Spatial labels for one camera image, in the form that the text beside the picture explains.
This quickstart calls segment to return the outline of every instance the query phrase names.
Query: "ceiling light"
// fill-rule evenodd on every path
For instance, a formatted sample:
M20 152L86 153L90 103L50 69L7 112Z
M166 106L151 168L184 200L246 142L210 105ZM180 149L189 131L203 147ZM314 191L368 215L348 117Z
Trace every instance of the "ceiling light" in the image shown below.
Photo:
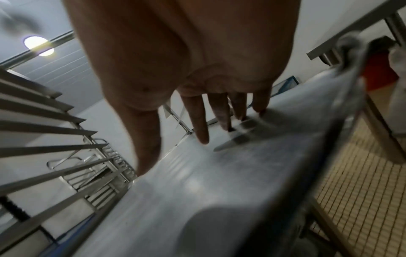
M26 39L24 39L25 46L30 50L39 45L47 43L47 42L49 42L49 41L40 36L29 36ZM52 48L43 53L40 53L39 56L49 56L49 55L53 54L54 52L55 52L55 50Z

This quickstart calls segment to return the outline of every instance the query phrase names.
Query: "metal railing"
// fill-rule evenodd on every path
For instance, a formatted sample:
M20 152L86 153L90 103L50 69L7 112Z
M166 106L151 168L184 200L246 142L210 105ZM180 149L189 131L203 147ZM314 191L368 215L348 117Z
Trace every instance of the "metal railing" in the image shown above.
M135 170L111 148L108 142L92 138L96 131L85 130L80 126L80 123L85 121L84 119L67 113L73 106L55 99L61 95L60 92L6 71L35 58L38 53L66 43L73 38L72 32L66 33L52 40L50 44L39 46L35 51L27 51L0 64L0 110L69 122L72 126L72 128L66 128L34 122L11 121L0 117L0 132L81 135L84 141L84 144L74 145L0 146L0 159L72 151L65 158L49 161L47 166L51 172L45 169L42 175L0 185L0 196L7 196L56 178L63 179L76 191L74 195L3 231L0 234L0 255L41 227L47 219L79 199L85 199L92 206L94 217L90 223L91 226L83 229L79 236L80 240L73 240L72 245L67 248L66 253L72 254L79 247L80 242L83 242L83 239L95 229L97 224L123 197L130 182L136 178ZM77 156L78 153L83 155L85 150L87 152L90 150L90 154L86 158Z

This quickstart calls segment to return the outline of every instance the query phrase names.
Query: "metal table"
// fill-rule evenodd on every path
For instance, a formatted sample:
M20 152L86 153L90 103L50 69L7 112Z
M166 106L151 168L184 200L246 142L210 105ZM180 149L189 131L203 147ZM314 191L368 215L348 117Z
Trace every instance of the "metal table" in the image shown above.
M330 66L340 63L341 59L337 49L335 49L337 40L348 32L364 30L383 19L398 44L406 47L406 26L397 13L404 6L406 6L406 0L356 1L345 15L329 29L329 32L318 41L315 47L307 53L308 57L310 60L320 57L324 63ZM367 104L364 109L364 119L386 152L388 159L394 163L404 163L406 153L369 96L367 96Z
M243 123L233 118L234 132L213 124L207 146L188 135L135 181L75 256L286 256L281 238L362 110L361 70L326 71L273 97L263 117L249 109ZM343 256L354 256L310 202Z

